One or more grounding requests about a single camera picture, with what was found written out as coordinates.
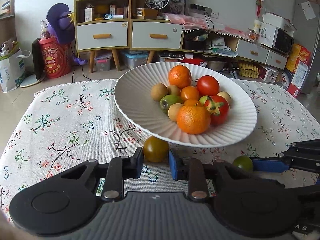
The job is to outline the green tomato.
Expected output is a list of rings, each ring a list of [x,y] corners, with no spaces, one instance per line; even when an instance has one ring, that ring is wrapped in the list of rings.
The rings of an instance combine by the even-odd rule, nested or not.
[[[181,103],[181,104],[183,104],[184,101],[183,101],[183,99],[182,99],[180,96],[178,96],[178,95],[168,94],[168,95],[164,96],[163,98],[161,98],[161,100],[160,100],[160,102],[159,102],[159,105],[160,105],[160,108],[161,108],[162,112],[165,113],[165,114],[167,114],[169,108],[170,108],[173,104],[176,104],[176,103]]]
[[[200,99],[199,99],[199,102],[204,106],[208,106],[209,105],[209,100],[211,99],[210,96],[202,96]]]
[[[247,172],[253,172],[253,161],[248,156],[245,156],[245,155],[239,156],[233,160],[232,164]]]

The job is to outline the dark yellow-green tomato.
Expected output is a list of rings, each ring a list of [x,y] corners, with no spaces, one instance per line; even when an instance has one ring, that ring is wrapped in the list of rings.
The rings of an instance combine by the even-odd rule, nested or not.
[[[161,163],[165,161],[169,154],[169,144],[167,141],[151,136],[146,139],[143,145],[144,157],[152,163]]]

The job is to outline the orange mandarin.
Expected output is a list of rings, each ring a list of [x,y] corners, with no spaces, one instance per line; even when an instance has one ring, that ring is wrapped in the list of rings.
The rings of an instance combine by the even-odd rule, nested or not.
[[[184,65],[176,65],[169,71],[168,80],[170,85],[175,85],[180,89],[188,87],[191,84],[191,72]]]
[[[177,114],[176,122],[187,134],[201,134],[210,127],[210,113],[202,106],[183,106]]]

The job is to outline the large red tomato with stem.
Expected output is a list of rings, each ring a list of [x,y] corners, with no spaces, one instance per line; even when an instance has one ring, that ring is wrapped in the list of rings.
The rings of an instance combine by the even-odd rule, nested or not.
[[[206,96],[204,108],[210,113],[211,125],[219,126],[227,120],[229,103],[222,96]]]

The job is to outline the brown longan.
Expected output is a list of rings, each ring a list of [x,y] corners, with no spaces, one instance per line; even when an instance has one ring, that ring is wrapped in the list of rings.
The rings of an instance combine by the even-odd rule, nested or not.
[[[169,85],[167,89],[168,89],[168,95],[172,94],[172,95],[180,96],[181,94],[181,90],[176,85]]]
[[[168,117],[171,121],[176,122],[177,115],[182,107],[183,107],[182,103],[175,103],[169,107]]]
[[[160,101],[164,96],[168,94],[167,86],[163,83],[154,85],[150,91],[150,95],[153,100]]]
[[[221,91],[217,95],[223,97],[228,102],[229,105],[231,104],[232,99],[231,99],[231,96],[227,92]]]

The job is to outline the white ribbed plate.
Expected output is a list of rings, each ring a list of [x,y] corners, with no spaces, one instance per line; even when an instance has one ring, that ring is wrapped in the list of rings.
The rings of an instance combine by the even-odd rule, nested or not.
[[[223,147],[246,139],[257,124],[257,110],[249,95],[232,79],[211,69],[185,64],[193,83],[204,75],[217,79],[220,87],[232,97],[231,110],[226,122],[198,135],[182,132],[165,115],[159,102],[151,98],[153,85],[168,85],[168,73],[175,62],[148,63],[123,74],[114,87],[114,100],[120,113],[141,130],[159,139],[188,147]]]

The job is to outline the small orange tomato lower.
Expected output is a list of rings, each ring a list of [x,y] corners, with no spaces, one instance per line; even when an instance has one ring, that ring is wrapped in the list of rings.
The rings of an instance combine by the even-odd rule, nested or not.
[[[183,105],[184,106],[200,106],[200,107],[202,107],[202,103],[200,103],[199,100],[195,100],[195,99],[186,100]]]

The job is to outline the small orange tomato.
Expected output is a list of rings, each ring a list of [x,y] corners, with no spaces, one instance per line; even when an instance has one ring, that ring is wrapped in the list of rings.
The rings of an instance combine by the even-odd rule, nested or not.
[[[183,99],[183,101],[199,100],[200,94],[196,87],[188,86],[182,88],[180,97]]]
[[[200,103],[199,100],[195,100],[195,99],[186,100],[183,105],[184,106],[200,106],[200,107],[202,107],[202,103]]]

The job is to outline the small orange tomato upper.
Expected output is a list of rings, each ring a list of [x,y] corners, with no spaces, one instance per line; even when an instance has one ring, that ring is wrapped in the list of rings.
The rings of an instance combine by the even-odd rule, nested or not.
[[[199,100],[200,94],[196,87],[188,86],[182,88],[180,97],[183,99],[183,101]]]

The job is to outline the brown longan in plate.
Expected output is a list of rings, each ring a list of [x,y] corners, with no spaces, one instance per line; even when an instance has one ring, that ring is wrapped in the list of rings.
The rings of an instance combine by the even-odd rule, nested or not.
[[[181,94],[181,90],[176,85],[169,85],[167,89],[168,89],[168,95],[172,94],[172,95],[180,96]]]

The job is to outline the red tomato in plate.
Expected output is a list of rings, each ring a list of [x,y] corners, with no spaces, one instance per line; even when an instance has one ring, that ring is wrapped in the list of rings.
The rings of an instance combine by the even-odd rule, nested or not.
[[[213,76],[205,75],[198,79],[196,88],[200,96],[213,96],[219,93],[220,84]]]

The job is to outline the yellow egg tray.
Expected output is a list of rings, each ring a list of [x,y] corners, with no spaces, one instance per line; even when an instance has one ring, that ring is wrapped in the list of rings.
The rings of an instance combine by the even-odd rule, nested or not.
[[[259,68],[254,64],[247,61],[239,61],[239,75],[241,77],[250,77],[253,79],[257,79],[259,77]]]

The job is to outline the clear storage box pink label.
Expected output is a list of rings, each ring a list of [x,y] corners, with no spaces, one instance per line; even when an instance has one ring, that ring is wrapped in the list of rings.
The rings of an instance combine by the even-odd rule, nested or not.
[[[109,71],[111,69],[112,53],[107,51],[106,53],[99,55],[95,58],[95,65],[97,71]]]

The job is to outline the clear storage box blue lid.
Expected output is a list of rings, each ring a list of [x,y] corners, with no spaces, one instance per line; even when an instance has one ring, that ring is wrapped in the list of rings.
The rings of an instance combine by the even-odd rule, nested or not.
[[[121,57],[124,65],[133,69],[147,63],[149,52],[144,50],[123,50]]]

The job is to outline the red box under stand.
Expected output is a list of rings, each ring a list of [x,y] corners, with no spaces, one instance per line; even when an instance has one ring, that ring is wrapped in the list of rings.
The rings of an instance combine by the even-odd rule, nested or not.
[[[201,58],[193,58],[193,59],[184,58],[180,62],[194,64],[194,65],[198,65],[198,66],[207,68],[207,61],[205,61],[204,59],[201,59]]]

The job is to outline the black panel heater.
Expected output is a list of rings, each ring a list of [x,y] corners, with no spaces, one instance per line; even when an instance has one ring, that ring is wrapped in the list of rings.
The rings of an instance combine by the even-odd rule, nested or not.
[[[34,73],[28,75],[20,84],[21,88],[27,88],[34,86],[38,83],[41,83],[44,78],[46,77],[46,74],[44,72],[44,59],[42,56],[42,50],[40,45],[40,38],[37,38],[33,41],[31,48],[31,54],[33,58],[33,67],[34,67]]]

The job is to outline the red snack bucket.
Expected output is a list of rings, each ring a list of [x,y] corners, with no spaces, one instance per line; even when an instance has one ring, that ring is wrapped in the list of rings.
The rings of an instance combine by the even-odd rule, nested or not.
[[[69,45],[59,44],[55,36],[39,40],[44,70],[49,79],[55,79],[71,71]]]

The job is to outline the low tv stand with drawers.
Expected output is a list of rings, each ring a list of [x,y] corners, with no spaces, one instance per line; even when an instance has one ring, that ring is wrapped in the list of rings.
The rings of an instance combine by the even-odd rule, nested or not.
[[[205,29],[184,30],[182,48],[208,56],[240,58],[278,69],[284,69],[287,63],[286,55],[260,44],[246,33]]]

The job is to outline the white paper shopping bag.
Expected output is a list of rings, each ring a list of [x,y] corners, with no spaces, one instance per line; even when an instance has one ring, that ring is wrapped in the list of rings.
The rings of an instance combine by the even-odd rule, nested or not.
[[[24,60],[31,52],[21,50],[17,41],[8,40],[1,47],[1,88],[4,93],[16,89],[25,79]]]

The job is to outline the pink cloth on stand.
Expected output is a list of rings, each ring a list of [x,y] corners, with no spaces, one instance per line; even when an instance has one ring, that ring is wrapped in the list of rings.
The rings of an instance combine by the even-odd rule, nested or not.
[[[253,42],[248,34],[244,31],[231,28],[225,24],[213,22],[210,17],[198,18],[186,15],[163,13],[163,19],[169,20],[170,23],[183,25],[183,30],[204,29],[220,35],[234,36]]]

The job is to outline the wooden cabinet with white drawers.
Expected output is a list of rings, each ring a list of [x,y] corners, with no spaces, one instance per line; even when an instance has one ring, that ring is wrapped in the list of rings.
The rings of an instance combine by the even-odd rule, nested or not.
[[[87,21],[85,8],[119,5],[124,7],[123,18]],[[183,43],[183,27],[168,20],[136,18],[132,0],[74,0],[76,52],[89,53],[89,70],[95,65],[95,57],[109,50],[117,70],[121,70],[118,53],[122,49],[147,50],[148,62],[156,51],[179,50]]]

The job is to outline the purple plush hat toy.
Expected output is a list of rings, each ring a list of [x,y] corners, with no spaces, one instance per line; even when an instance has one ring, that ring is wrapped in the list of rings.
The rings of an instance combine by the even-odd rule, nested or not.
[[[47,12],[48,31],[59,44],[70,44],[75,39],[74,14],[64,3],[53,5]]]

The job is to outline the wooden bookshelf left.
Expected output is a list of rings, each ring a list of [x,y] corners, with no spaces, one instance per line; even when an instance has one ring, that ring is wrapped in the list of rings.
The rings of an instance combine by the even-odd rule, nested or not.
[[[1,42],[16,38],[15,30],[15,0],[0,0],[1,6]]]

